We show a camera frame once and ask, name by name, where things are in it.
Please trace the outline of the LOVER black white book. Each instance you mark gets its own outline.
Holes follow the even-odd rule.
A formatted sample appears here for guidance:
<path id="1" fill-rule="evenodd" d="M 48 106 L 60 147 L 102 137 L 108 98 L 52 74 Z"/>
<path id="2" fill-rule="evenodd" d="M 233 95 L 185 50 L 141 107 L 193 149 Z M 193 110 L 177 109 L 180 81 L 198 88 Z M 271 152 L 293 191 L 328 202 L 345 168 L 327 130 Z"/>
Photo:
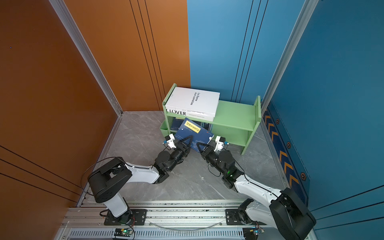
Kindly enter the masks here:
<path id="1" fill-rule="evenodd" d="M 181 110 L 181 109 L 167 109 L 167 112 L 172 113 L 172 114 L 176 114 L 176 115 L 180 115 L 180 116 L 189 117 L 189 118 L 195 118 L 195 119 L 210 121 L 210 122 L 212 122 L 215 119 L 214 116 L 208 116 L 208 115 L 199 114 L 199 113 L 192 113 L 192 112 L 188 112 L 188 111 Z"/>

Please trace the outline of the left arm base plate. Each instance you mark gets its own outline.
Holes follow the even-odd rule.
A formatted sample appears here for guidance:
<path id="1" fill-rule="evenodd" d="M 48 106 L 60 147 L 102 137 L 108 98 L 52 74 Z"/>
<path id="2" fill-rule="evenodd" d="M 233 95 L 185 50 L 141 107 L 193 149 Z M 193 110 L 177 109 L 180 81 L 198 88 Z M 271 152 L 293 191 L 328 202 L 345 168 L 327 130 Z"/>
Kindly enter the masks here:
<path id="1" fill-rule="evenodd" d="M 110 210 L 100 212 L 100 216 L 105 218 L 105 226 L 144 226 L 147 210 L 146 209 L 129 209 L 126 213 L 120 217 L 114 217 Z"/>

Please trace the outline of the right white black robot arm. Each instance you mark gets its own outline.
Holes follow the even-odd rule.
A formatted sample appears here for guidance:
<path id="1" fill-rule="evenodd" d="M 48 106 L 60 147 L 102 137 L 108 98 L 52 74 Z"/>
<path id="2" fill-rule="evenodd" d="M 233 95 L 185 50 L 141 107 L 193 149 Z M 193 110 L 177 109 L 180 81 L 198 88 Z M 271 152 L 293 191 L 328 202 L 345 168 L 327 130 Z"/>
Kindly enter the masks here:
<path id="1" fill-rule="evenodd" d="M 203 143 L 197 147 L 202 158 L 222 174 L 229 189 L 249 197 L 239 207 L 243 222 L 273 226 L 286 240 L 304 240 L 316 225 L 315 217 L 292 189 L 273 189 L 251 179 L 236 167 L 232 153 L 224 148 L 215 150 Z"/>

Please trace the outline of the green wooden two-tier shelf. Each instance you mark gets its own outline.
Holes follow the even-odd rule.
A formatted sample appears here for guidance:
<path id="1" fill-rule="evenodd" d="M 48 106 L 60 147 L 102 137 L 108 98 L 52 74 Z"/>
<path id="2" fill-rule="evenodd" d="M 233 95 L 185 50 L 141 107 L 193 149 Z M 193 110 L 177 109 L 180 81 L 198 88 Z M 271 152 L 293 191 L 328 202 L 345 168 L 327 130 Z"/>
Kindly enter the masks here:
<path id="1" fill-rule="evenodd" d="M 208 124 L 210 127 L 209 131 L 212 132 L 215 137 L 225 137 L 226 141 L 229 144 L 241 146 L 243 148 L 242 155 L 246 152 L 262 120 L 260 96 L 257 96 L 253 105 L 228 102 L 219 99 L 215 119 L 210 122 L 168 113 L 165 107 L 166 100 L 168 100 L 172 93 L 172 90 L 175 87 L 178 86 L 176 84 L 173 84 L 162 102 L 165 114 L 165 121 L 167 123 L 170 133 L 176 132 L 171 131 L 170 129 L 174 118 L 188 118 L 197 124 Z"/>

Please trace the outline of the left green circuit board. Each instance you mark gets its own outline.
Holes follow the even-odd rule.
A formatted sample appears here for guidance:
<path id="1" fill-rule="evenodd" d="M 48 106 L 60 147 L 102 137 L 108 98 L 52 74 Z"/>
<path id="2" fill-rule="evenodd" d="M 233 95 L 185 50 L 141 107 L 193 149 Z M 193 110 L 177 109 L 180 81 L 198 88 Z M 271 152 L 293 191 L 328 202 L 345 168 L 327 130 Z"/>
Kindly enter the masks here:
<path id="1" fill-rule="evenodd" d="M 116 228 L 114 232 L 114 239 L 117 240 L 133 240 L 135 238 L 135 231 L 130 228 Z"/>

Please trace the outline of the navy blue book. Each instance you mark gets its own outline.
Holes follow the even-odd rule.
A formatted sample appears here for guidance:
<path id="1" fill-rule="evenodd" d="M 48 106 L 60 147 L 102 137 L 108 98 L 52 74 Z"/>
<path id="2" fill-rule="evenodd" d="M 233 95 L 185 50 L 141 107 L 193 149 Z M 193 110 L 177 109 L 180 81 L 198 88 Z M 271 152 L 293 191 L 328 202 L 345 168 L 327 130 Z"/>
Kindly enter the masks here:
<path id="1" fill-rule="evenodd" d="M 174 118 L 170 127 L 171 131 L 178 131 L 183 122 L 184 119 Z"/>

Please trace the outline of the aluminium corner post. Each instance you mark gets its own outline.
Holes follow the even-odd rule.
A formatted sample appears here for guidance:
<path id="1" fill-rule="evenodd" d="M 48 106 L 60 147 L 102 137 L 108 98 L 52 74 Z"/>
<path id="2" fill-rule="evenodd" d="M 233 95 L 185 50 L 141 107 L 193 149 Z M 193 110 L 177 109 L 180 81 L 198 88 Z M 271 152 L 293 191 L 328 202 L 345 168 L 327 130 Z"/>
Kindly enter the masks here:
<path id="1" fill-rule="evenodd" d="M 306 0 L 304 1 L 303 7 L 299 13 L 299 16 L 295 22 L 293 30 L 287 41 L 282 56 L 278 62 L 277 68 L 271 78 L 270 84 L 268 85 L 267 91 L 262 101 L 261 113 L 263 114 L 268 105 L 270 104 L 273 95 L 286 71 L 287 66 L 297 48 L 298 43 L 318 5 L 319 0 Z"/>
<path id="2" fill-rule="evenodd" d="M 107 100 L 111 104 L 118 117 L 123 115 L 123 109 L 117 100 L 112 88 L 110 87 L 105 75 L 103 74 L 99 64 L 97 63 L 91 49 L 89 48 L 85 38 L 83 37 L 79 27 L 72 17 L 66 3 L 62 0 L 49 1 L 57 16 L 71 37 L 73 43 L 77 47 L 79 53 L 98 82 L 100 88 L 105 94 Z"/>

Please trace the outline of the right circuit board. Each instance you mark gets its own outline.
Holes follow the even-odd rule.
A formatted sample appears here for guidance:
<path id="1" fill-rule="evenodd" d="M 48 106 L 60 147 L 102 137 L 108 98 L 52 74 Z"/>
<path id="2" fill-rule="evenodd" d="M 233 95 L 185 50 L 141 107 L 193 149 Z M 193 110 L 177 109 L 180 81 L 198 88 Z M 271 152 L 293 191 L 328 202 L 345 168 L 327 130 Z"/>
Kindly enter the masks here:
<path id="1" fill-rule="evenodd" d="M 260 234 L 265 233 L 263 228 L 242 228 L 245 240 L 257 240 Z"/>

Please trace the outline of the small green pen holder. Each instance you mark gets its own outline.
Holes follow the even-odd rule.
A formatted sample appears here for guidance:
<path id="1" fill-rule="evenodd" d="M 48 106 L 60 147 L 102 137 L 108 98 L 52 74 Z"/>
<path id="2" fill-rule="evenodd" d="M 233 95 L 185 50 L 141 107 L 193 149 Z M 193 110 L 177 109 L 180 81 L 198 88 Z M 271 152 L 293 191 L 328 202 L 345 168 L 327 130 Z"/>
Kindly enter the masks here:
<path id="1" fill-rule="evenodd" d="M 162 124 L 160 126 L 160 131 L 161 131 L 163 137 L 166 137 L 166 136 L 168 136 L 170 134 L 170 131 L 168 129 L 166 121 L 162 122 Z"/>

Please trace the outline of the white book with brown pattern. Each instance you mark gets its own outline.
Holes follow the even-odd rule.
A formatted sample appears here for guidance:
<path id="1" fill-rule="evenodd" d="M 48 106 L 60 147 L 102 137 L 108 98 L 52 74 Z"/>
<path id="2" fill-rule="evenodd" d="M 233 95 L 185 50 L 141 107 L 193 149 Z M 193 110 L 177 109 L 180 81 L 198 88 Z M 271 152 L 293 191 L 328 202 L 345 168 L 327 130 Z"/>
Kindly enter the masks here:
<path id="1" fill-rule="evenodd" d="M 195 114 L 199 116 L 215 117 L 220 99 L 220 93 L 175 87 L 165 107 L 169 112 L 182 115 Z"/>

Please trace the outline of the right aluminium corner post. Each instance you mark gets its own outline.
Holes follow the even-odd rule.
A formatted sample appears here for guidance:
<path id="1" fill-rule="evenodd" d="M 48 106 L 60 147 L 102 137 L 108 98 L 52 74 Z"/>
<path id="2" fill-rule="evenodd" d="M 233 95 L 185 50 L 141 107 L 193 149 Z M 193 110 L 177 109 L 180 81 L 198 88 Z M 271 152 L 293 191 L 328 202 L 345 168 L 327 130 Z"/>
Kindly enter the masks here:
<path id="1" fill-rule="evenodd" d="M 287 66 L 297 48 L 298 43 L 318 5 L 319 0 L 306 0 L 304 1 L 303 7 L 299 13 L 299 16 L 295 22 L 293 30 L 287 41 L 282 56 L 278 62 L 277 68 L 271 78 L 270 84 L 268 85 L 267 91 L 262 101 L 261 113 L 263 114 L 268 105 L 270 104 L 273 95 L 286 71 Z"/>

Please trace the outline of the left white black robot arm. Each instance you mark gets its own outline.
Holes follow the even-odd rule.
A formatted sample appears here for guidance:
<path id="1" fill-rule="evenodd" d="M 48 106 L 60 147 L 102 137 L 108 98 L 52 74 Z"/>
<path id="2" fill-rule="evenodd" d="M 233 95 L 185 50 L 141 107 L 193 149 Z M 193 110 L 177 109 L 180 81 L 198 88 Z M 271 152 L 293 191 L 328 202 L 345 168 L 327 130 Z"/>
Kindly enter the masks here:
<path id="1" fill-rule="evenodd" d="M 176 142 L 173 135 L 167 136 L 166 139 L 166 148 L 158 154 L 153 165 L 133 165 L 121 157 L 113 157 L 88 176 L 96 202 L 107 207 L 107 213 L 101 214 L 102 217 L 120 225 L 134 223 L 134 214 L 119 193 L 122 187 L 127 183 L 160 184 L 190 153 L 193 136 Z"/>

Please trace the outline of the left aluminium corner post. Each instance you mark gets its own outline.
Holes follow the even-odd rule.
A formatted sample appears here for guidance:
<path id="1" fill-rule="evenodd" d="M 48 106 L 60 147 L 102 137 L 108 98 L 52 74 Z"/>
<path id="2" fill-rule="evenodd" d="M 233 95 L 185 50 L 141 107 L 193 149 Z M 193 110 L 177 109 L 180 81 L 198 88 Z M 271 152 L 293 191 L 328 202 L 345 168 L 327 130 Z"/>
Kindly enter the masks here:
<path id="1" fill-rule="evenodd" d="M 66 3 L 62 0 L 49 1 L 57 16 L 71 37 L 73 43 L 77 47 L 79 53 L 98 82 L 100 88 L 105 94 L 107 100 L 111 104 L 118 117 L 123 115 L 123 109 L 117 100 L 112 88 L 110 87 L 105 75 L 103 74 L 99 64 L 97 63 L 91 49 L 89 48 L 85 38 L 83 37 L 79 27 L 72 17 Z"/>

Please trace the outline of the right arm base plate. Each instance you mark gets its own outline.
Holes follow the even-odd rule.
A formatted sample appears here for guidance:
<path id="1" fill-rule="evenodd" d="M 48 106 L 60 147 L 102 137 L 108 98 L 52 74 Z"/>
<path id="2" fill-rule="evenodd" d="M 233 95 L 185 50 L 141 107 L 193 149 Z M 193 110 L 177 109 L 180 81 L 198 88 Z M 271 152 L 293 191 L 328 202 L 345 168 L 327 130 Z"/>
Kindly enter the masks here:
<path id="1" fill-rule="evenodd" d="M 226 223 L 228 226 L 251 225 L 252 220 L 245 218 L 238 209 L 226 209 Z"/>

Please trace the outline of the aluminium rail frame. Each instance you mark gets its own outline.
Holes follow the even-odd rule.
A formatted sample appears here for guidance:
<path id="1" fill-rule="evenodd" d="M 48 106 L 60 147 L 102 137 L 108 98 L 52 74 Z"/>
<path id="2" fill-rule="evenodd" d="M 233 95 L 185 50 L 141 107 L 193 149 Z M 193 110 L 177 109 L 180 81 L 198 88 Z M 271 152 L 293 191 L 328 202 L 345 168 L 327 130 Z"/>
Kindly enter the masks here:
<path id="1" fill-rule="evenodd" d="M 128 202 L 130 209 L 146 209 L 144 226 L 105 226 L 100 216 L 106 208 L 84 204 L 70 208 L 55 236 L 56 240 L 117 240 L 116 228 L 135 231 L 134 240 L 244 240 L 242 228 L 263 228 L 258 240 L 281 240 L 279 231 L 261 221 L 228 226 L 226 209 L 238 209 L 243 200 L 141 201 Z"/>

